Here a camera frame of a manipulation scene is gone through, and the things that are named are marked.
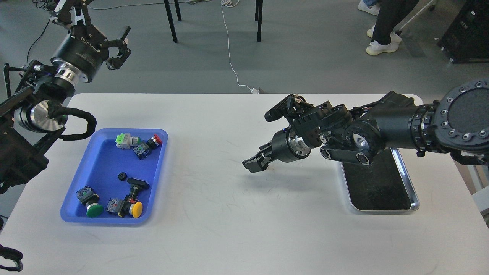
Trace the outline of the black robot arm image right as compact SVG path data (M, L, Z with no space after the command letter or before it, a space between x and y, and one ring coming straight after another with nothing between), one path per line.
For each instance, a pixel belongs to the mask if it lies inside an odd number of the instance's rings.
M313 148L328 160L369 166L388 147L414 149L418 157L449 153L460 164L488 166L488 96L488 79L464 83L423 105L393 91L352 109L329 101L313 105L290 94L264 114L267 122L286 118L288 127L243 166L264 171L275 160L307 158Z

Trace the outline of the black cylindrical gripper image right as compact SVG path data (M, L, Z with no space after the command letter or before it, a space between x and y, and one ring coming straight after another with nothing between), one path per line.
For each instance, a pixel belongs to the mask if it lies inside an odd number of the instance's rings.
M257 173L266 170L274 160L290 163L307 158L310 153L311 148L294 130L280 130L271 141L259 146L255 156L242 161L242 164L250 173Z

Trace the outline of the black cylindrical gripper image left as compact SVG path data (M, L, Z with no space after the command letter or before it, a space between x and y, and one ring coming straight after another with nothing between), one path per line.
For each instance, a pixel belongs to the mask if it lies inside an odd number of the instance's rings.
M95 35L96 28L91 23L88 12L92 0L56 0L55 3L56 7L50 11L52 23L68 30L72 26L82 25L86 27L89 37ZM125 63L131 54L127 41L130 30L130 26L125 26L119 39L103 42L103 49L97 49L84 37L76 39L68 34L53 54L51 63L54 66L60 66L62 63L71 64L83 73L85 83L91 83L104 61L109 70L118 70ZM109 58L108 49L114 47L118 49L118 53L115 57Z

